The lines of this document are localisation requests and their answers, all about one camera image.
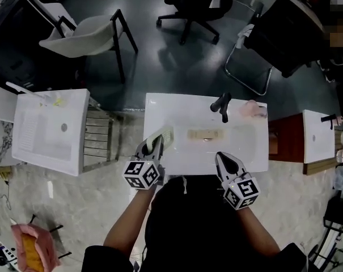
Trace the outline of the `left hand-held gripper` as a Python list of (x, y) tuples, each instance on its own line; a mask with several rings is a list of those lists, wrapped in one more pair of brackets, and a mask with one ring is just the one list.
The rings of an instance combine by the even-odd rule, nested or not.
[(133, 189), (149, 190), (162, 184), (165, 171), (160, 164), (163, 155), (164, 139), (159, 135), (156, 140), (145, 139), (136, 148), (135, 155), (126, 162), (122, 176)]

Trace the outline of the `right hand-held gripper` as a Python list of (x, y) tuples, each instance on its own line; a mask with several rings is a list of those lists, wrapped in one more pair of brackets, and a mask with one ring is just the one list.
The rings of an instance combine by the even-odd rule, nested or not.
[(224, 189), (223, 197), (234, 210), (244, 209), (253, 204), (260, 195), (255, 177), (247, 172), (243, 162), (226, 152), (215, 155), (218, 176)]

